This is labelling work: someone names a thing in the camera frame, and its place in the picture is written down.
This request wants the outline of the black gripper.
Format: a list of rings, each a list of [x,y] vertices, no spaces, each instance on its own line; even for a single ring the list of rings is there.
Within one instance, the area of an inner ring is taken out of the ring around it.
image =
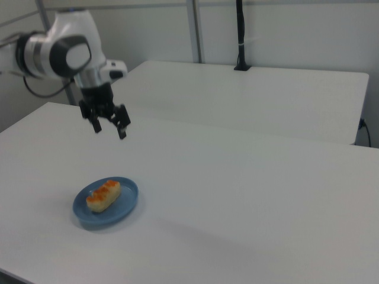
[[[111,116],[110,121],[116,126],[120,140],[126,138],[127,127],[131,120],[124,104],[114,106],[110,83],[94,88],[82,88],[82,100],[79,101],[82,118],[88,120],[95,131],[102,128],[98,116]]]

